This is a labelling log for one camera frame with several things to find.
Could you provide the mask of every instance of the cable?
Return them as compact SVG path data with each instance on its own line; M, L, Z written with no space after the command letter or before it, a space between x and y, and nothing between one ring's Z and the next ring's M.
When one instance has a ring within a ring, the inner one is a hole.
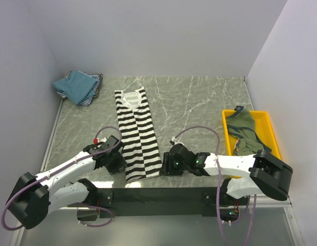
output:
M245 242L244 242L244 246L247 245L247 242L249 240L249 236L250 236L250 233L251 233L252 220L253 220L253 217L254 217L255 207L256 207L256 195L254 196L254 203L252 205L251 217L250 217L249 227L248 227L247 236L246 236L246 239L245 239Z
M116 127L107 126L107 127L101 128L101 129L97 132L95 138L97 138L97 136L99 135L99 133L100 133L101 131L103 131L103 130L105 130L105 129L107 129L107 128L112 128L112 129L116 130L116 131L119 133L119 140L118 140L118 142L117 142L114 146L112 146L112 147L110 147L110 148L108 148L108 149L106 149L106 150L102 150L102 151L99 151L99 152L96 152L96 153L93 153L93 154L90 154L90 155L87 155L87 156L83 156L83 157L81 157L81 158L78 158L77 160L74 160L74 161L68 163L66 166L64 166L64 167L62 167L62 168L56 170L55 172L52 172L52 173L50 174L50 176L54 176L54 175L56 175L56 174L62 172L63 170L65 170L65 169L69 168L70 166L72 166L72 165L78 163L79 161L85 160L85 159L87 159L87 158L89 158L89 157L92 157L92 156L95 156L95 155L100 155L100 154L106 153L106 152L108 152L108 151L114 149L115 147L117 147L117 146L121 143L122 133L121 133L120 130L119 130L118 128L116 128ZM22 194L24 191L28 190L29 188L35 186L35 185L38 184L38 183L41 183L42 181L45 181L46 179L50 179L50 176L45 176L45 177L43 177L43 178L41 178L41 179L39 179L39 180L37 180L37 181L35 181L35 182L33 182L33 183L27 185L27 186L25 186L24 188L22 188L20 191L18 191L15 195L13 195L13 196L9 199L9 201L6 203L5 208L4 208L4 210L3 210L2 214L1 214L1 225L2 225L2 227L3 227L4 229L6 229L6 230L8 230L8 231L16 231L16 230L18 230L18 229L20 229L20 228L23 227L23 225L20 225L20 226L18 226L18 227L14 227L14 228L7 226L7 224L6 224L6 222L5 222L5 215L6 215L6 212L7 212L7 210L8 210L8 207L9 207L9 206L13 203L13 201L14 201L20 194ZM103 209L103 208L99 208L99 209L104 210L104 211L106 211L106 212L109 211L108 209ZM107 223L111 222L112 219L113 219L113 213L112 213L111 211L109 211L109 212L111 213L112 217L111 217L111 219L110 219L108 222L106 222L106 223L103 224L103 225L106 225Z
M238 219L236 219L235 221L232 221L231 224L237 223L237 222L239 222L239 220L241 220L241 218L244 216L244 214L246 213L246 211L249 207L249 202L250 202L250 196L248 196L248 201L247 201L247 205L246 205L244 212L238 217Z
M91 209L100 209L100 210L106 211L111 215L111 218L107 222L105 222L104 224L86 224L83 221L80 221L80 224L83 224L86 227L103 227L103 226L106 226L107 224L109 224L110 222L112 222L112 220L114 218L113 212L110 211L109 209L105 209L105 208L97 207L97 206L91 206L91 205L87 205L87 204L83 204L83 203L79 203L79 204L87 206L88 208L91 208Z
M210 130L211 132L213 132L216 135L216 137L218 139L218 143L217 143L216 149L215 149L216 164L218 166L218 173L219 173L218 187L217 187L217 191L216 191L216 213L217 213L217 216L218 216L218 224L219 224L221 236L223 238L224 244L227 245L228 243L227 243L226 237L224 235L223 225L222 225L222 220L221 220L221 214L220 214L220 189L221 189L221 179L222 179L221 167L220 167L220 163L219 163L219 159L218 159L218 151L219 151L219 147L220 147L220 136L214 129L212 129L210 127L197 125L197 126L192 126L192 127L188 127L186 129L184 129L179 134L177 134L175 136L175 138L179 137L182 133L184 133L184 132L186 132L186 131L188 131L188 130L190 130L192 128L205 128L207 130Z
M220 166L219 159L218 159L218 151L219 151L219 147L220 147L220 136L214 129L212 129L210 127L196 125L196 126L192 126L192 127L188 127L186 129L184 129L183 131L178 133L175 136L175 138L179 137L182 133L184 133L184 132L186 132L186 131L188 131L190 129L193 129L193 128L205 128L207 130L210 130L211 132L213 132L216 135L216 137L218 139L218 143L217 143L216 149L215 149L216 164L218 166L218 173L219 173L218 186L217 186L217 192L216 192L216 213L217 213L217 216L218 216L218 224L219 224L221 236L223 238L224 244L228 245L226 237L225 237L225 234L224 234L224 231L223 231L223 225L222 225L221 214L220 214L220 188L221 188L221 179L222 179L221 166ZM248 198L247 206L246 206L246 209L245 209L244 213L242 214L242 216L245 214L246 210L248 209L249 199L250 199L250 197ZM247 242L248 242L248 239L249 239L249 236L250 236L250 233L251 233L252 220L253 220L253 214L254 214L254 211L255 211L255 207L256 207L256 195L254 196L254 204L253 204L253 208L252 208L252 214L251 214L250 223L249 223L248 232L247 232L247 236L246 236L246 240L245 240L244 246L247 245ZM238 222L242 218L242 216L240 216L237 220L233 221L233 223Z

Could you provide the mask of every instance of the folded clothes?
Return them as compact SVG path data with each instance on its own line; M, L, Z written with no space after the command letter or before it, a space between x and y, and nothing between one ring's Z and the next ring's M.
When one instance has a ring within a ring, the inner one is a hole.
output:
M99 81L99 86L97 87L97 89L95 90L95 95L93 96L93 98L98 98L99 97L99 89L101 86L101 82L102 82L102 73L85 73L86 75L93 77L94 79Z
M90 98L88 98L88 99L84 99L83 101L81 101L81 102L79 103L79 105L83 105L83 106L89 106L89 105L92 103L92 101L93 101L94 98L98 98L98 97L99 97L99 89L100 89L101 82L102 82L102 77L103 77L102 73L98 73L98 74L97 74L97 73L86 73L86 75L88 75L88 76L94 78L97 82L96 82L95 86L92 88L92 90L95 92L94 96L93 96L93 97L90 97ZM66 95L65 95L64 92L59 92L59 91L57 91L57 93L58 93L58 95L60 95L62 98L66 98Z
M53 86L59 91L64 92L66 97L75 105L94 96L92 90L96 80L80 71L72 72L67 78L63 78L53 83Z

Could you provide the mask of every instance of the glass panel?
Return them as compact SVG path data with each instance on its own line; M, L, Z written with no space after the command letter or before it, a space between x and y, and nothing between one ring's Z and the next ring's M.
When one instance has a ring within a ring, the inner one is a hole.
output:
M231 227L224 224L229 245L242 245L250 214ZM294 245L283 208L257 208L248 245ZM77 223L76 211L59 210L25 231L21 245L223 245L217 219L200 215L117 217L103 228Z

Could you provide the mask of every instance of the striped cloth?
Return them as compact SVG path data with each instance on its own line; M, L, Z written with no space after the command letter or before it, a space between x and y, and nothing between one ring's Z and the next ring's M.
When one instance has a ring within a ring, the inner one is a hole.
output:
M126 181L158 176L162 161L144 87L131 93L115 91L115 100Z
M94 98L98 98L99 97L99 89L100 89L100 86L101 86L101 82L102 82L102 74L96 74L96 73L86 73L86 75L96 79L96 83L94 85L94 87L92 88L92 90L95 92L95 95L88 98L88 99L84 99L83 101L81 101L79 103L79 105L83 105L83 106L89 106L91 103L92 103L92 100ZM66 98L66 95L64 92L59 92L57 91L57 94L60 95L62 98Z

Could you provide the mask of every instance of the yellow tray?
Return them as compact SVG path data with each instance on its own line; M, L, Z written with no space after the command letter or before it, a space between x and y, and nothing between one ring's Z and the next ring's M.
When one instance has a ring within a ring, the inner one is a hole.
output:
M228 155L234 155L234 146L237 139L228 134L228 129L226 126L226 117L235 113L235 110L225 109L222 111L222 120L225 135L225 146ZM276 138L274 137L272 125L267 112L265 111L250 111L251 116L255 120L255 132L260 138L260 140L272 149L271 154L275 157L281 159L280 152L278 149Z

